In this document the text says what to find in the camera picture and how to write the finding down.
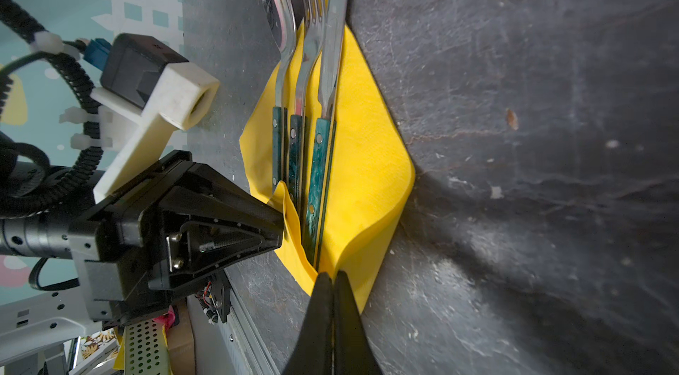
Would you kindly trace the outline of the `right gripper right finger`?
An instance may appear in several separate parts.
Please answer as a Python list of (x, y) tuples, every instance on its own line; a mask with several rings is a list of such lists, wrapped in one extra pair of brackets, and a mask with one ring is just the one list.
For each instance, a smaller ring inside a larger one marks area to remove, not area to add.
[(340, 271), (333, 289), (333, 373), (382, 374), (362, 324), (346, 272)]

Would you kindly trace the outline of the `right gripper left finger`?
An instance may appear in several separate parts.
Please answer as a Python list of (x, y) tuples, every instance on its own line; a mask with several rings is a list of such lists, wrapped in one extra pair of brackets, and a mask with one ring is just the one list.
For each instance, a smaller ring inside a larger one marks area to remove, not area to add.
[(333, 284), (319, 274), (294, 351), (283, 374), (332, 374)]

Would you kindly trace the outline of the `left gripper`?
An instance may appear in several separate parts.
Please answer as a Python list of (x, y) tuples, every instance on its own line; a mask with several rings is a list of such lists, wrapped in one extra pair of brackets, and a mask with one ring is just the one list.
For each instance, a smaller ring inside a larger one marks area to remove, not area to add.
[(68, 237), (88, 316), (129, 325), (278, 249), (283, 233), (282, 212), (173, 151), (74, 219)]

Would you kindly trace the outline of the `yellow paper napkin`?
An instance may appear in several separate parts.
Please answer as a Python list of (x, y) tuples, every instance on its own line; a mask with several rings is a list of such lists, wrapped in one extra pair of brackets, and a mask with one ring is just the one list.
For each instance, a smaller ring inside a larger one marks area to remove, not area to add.
[(286, 187), (272, 185), (272, 70), (240, 136), (251, 195), (284, 215), (276, 254), (306, 294), (319, 272), (346, 272), (364, 310), (415, 182), (415, 167), (351, 29), (344, 31), (337, 131), (318, 269), (302, 248), (300, 219)]

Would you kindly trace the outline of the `fork with teal handle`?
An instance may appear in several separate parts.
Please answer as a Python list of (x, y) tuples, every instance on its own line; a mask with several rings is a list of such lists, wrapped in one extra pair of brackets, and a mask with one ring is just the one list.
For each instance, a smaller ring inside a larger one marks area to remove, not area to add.
[(302, 0), (304, 39), (302, 63), (295, 84), (295, 110), (290, 116), (288, 184), (295, 208), (302, 208), (304, 153), (306, 150), (306, 97), (309, 79), (325, 37), (325, 0)]

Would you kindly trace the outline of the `knife with teal handle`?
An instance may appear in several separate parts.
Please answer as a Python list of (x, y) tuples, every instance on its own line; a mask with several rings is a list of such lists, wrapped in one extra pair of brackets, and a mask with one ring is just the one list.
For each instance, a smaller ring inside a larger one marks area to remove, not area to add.
[(327, 0), (325, 37), (320, 68), (318, 102), (321, 114), (313, 135), (311, 176), (306, 213), (305, 252), (309, 262), (318, 268), (324, 231), (326, 193), (332, 165), (336, 91), (339, 84), (343, 38), (348, 0)]

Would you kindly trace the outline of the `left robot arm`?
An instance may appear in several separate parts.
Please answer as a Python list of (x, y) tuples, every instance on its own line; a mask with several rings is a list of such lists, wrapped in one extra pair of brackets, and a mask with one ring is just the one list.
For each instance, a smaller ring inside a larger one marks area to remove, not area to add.
[(2, 102), (12, 75), (44, 60), (74, 93), (85, 139), (70, 167), (1, 139), (1, 252), (36, 259), (32, 288), (48, 260), (72, 260), (76, 277), (49, 291), (76, 288), (92, 320), (123, 327), (197, 292), (219, 305), (226, 267), (281, 246), (281, 212), (166, 151), (210, 109), (214, 76), (148, 35), (65, 41), (13, 0), (1, 0), (1, 21), (32, 49), (2, 68)]

